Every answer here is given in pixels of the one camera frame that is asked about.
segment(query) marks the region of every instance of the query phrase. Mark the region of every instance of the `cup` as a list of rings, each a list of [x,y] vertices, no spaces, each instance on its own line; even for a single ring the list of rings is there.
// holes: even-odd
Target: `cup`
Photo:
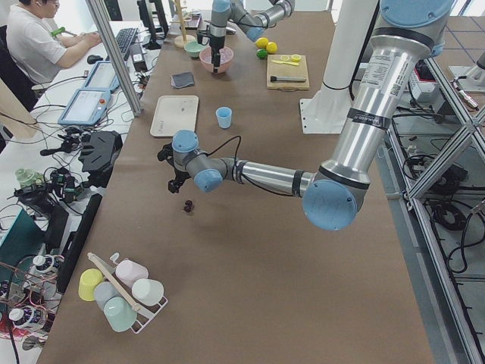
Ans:
[[[101,310],[105,309],[106,303],[113,297],[121,297],[111,282],[101,282],[94,289],[94,299]]]
[[[223,129],[227,129],[230,127],[230,122],[233,118],[233,111],[230,108],[223,106],[215,111],[215,116],[217,117],[219,126]]]
[[[81,274],[77,293],[80,299],[94,301],[94,289],[103,282],[103,274],[96,268],[91,268]]]
[[[126,331],[135,323],[136,312],[123,297],[113,297],[103,309],[109,325],[116,332]]]
[[[147,306],[154,306],[164,296],[164,286],[153,279],[139,279],[131,287],[131,293],[138,301]]]
[[[140,278],[148,278],[149,270],[136,262],[125,259],[116,267],[116,276],[129,288]]]

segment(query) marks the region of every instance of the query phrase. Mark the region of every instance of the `keyboard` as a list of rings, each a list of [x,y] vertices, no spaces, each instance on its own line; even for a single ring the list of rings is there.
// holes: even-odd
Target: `keyboard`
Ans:
[[[130,46],[138,33],[138,28],[123,28],[116,35],[116,42],[118,43],[118,48],[120,49],[123,60],[127,60],[130,57]]]

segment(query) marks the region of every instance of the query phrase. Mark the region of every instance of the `bowl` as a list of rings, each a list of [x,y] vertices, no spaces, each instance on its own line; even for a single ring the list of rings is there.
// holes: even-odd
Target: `bowl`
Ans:
[[[229,47],[224,47],[220,50],[221,52],[221,66],[217,68],[217,72],[214,72],[214,65],[211,63],[211,47],[202,50],[199,54],[200,62],[204,68],[212,73],[223,74],[229,66],[231,65],[234,52]]]
[[[192,42],[187,42],[183,46],[185,52],[187,52],[187,54],[192,58],[198,58],[200,51],[205,49],[206,47],[206,45],[198,44],[195,40],[193,40]]]

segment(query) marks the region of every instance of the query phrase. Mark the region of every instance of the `cutting board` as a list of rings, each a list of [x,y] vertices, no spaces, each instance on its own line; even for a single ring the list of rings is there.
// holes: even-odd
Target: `cutting board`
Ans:
[[[306,65],[306,56],[302,55],[299,66],[290,66],[289,64],[276,64],[271,60],[280,61],[282,55],[268,55],[268,68],[266,70],[266,88],[267,89],[310,89],[310,80],[308,79],[308,68]],[[306,82],[271,82],[270,77],[305,77]]]

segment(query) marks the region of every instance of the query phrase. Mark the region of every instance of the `green bowl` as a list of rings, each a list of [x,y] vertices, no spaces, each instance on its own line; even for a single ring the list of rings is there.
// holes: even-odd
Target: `green bowl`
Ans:
[[[207,47],[206,45],[198,44],[194,40],[192,42],[186,43],[183,48],[185,49],[185,52],[187,52],[187,54],[190,57],[192,57],[192,58],[198,58],[200,51],[203,50],[203,49],[205,49],[206,47]]]

